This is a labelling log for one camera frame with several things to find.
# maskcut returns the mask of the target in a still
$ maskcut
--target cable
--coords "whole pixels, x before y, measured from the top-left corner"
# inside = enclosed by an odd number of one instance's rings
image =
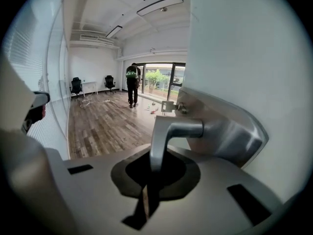
[[[104,100],[104,101],[102,101],[102,102],[90,102],[90,101],[92,100],[92,98],[91,98],[91,95],[92,95],[92,94],[93,94],[93,92],[92,92],[90,95],[88,95],[85,100],[82,101],[82,102],[88,101],[88,103],[87,103],[87,104],[81,104],[81,105],[80,105],[81,108],[87,107],[89,104],[93,104],[93,103],[106,103],[106,102],[110,102],[110,103],[114,104],[117,108],[121,108],[121,109],[128,108],[128,106],[126,106],[126,107],[120,107],[120,106],[118,106],[116,103],[112,102],[112,101],[109,100],[109,99]]]
[[[112,101],[110,101],[112,104],[115,104],[115,106],[117,107],[117,108],[121,108],[121,109],[125,109],[125,108],[128,108],[128,106],[126,106],[126,107],[121,107],[121,106],[118,106],[116,103],[114,103],[114,102],[112,102]]]

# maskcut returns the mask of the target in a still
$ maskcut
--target door lock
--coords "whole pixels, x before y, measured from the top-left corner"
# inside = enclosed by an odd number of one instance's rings
[[[161,112],[172,112],[175,110],[181,111],[183,114],[187,113],[187,109],[182,102],[174,104],[173,101],[162,101]]]

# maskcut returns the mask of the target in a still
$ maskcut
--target air conditioner vent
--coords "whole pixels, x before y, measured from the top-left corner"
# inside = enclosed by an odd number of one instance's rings
[[[92,40],[98,40],[99,36],[94,35],[87,35],[87,34],[81,34],[80,39],[92,39]]]

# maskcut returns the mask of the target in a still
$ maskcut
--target doorway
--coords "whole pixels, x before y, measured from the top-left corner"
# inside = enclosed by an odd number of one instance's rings
[[[185,63],[140,63],[137,66],[141,71],[140,94],[177,101],[185,74]]]

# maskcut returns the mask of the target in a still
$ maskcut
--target glass wall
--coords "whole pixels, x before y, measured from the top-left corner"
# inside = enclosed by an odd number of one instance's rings
[[[142,79],[140,94],[176,102],[184,78],[185,64],[143,63],[137,65],[141,70]]]
[[[32,91],[49,92],[46,115],[27,135],[44,147],[67,152],[67,48],[62,0],[28,0],[12,22],[2,49],[13,69]]]
[[[173,64],[145,65],[145,94],[166,100]]]

